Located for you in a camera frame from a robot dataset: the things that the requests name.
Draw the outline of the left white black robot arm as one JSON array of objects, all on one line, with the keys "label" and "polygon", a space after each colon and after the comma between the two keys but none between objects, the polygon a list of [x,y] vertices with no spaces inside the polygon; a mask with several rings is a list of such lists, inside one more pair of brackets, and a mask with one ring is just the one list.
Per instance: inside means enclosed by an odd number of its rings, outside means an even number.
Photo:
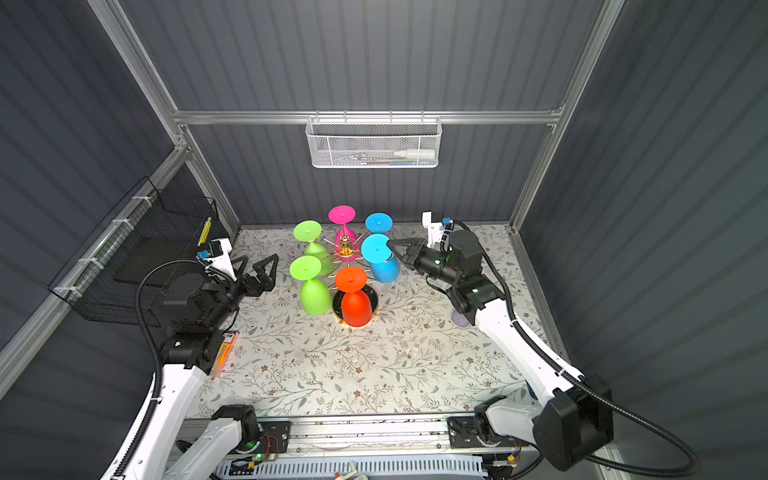
[{"label": "left white black robot arm", "polygon": [[143,292],[136,291],[138,324],[154,363],[152,384],[106,479],[207,479],[229,454],[263,459],[268,451],[253,407],[225,405],[209,420],[204,432],[170,463],[186,411],[214,372],[227,330],[245,297],[274,289],[279,257],[270,255],[252,265],[247,257],[203,254],[182,259],[181,275],[165,290],[162,307],[171,318],[169,336],[156,343],[144,318]]}]

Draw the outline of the red wine glass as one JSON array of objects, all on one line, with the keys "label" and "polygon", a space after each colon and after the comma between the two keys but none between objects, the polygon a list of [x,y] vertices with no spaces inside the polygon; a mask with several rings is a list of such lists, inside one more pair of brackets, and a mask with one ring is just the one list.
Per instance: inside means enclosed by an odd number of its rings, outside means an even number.
[{"label": "red wine glass", "polygon": [[367,284],[365,271],[356,266],[341,269],[335,277],[335,285],[343,294],[341,300],[342,318],[354,328],[367,325],[373,316],[373,308],[368,296],[363,292]]}]

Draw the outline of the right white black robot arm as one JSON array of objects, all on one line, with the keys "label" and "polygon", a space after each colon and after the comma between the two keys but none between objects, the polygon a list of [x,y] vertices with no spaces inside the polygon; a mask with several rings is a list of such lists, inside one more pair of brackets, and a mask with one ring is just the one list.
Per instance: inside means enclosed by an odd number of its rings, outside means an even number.
[{"label": "right white black robot arm", "polygon": [[434,249],[419,238],[392,239],[387,246],[399,263],[442,289],[457,314],[485,334],[523,375],[530,406],[496,396],[476,406],[474,430],[480,442],[496,446],[521,440],[538,449],[560,471],[587,459],[614,439],[612,410],[569,381],[582,373],[552,351],[515,315],[509,286],[478,237],[467,229],[448,231]]}]

